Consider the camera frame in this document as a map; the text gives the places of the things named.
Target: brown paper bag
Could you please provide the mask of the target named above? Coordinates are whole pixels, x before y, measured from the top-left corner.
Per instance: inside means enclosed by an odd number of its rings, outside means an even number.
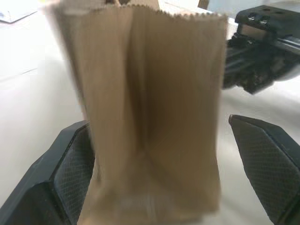
[[[52,9],[96,154],[78,224],[143,225],[216,211],[226,18]]]

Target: paper bag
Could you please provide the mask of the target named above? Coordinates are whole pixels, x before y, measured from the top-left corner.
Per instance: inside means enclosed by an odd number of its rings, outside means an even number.
[[[226,17],[149,7],[53,13],[96,155],[80,225],[186,221],[218,209]]]

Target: white surface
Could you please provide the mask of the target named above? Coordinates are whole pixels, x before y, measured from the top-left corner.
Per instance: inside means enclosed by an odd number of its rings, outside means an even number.
[[[0,65],[2,205],[57,134],[83,117],[66,62],[44,17],[36,14],[15,29],[2,26],[0,32],[6,40],[0,43],[6,55]],[[300,143],[299,86],[297,77],[277,82],[254,96],[239,88],[222,92],[217,143],[222,200],[220,212],[201,224],[272,224],[246,178],[228,117],[241,114],[266,120],[281,126]]]

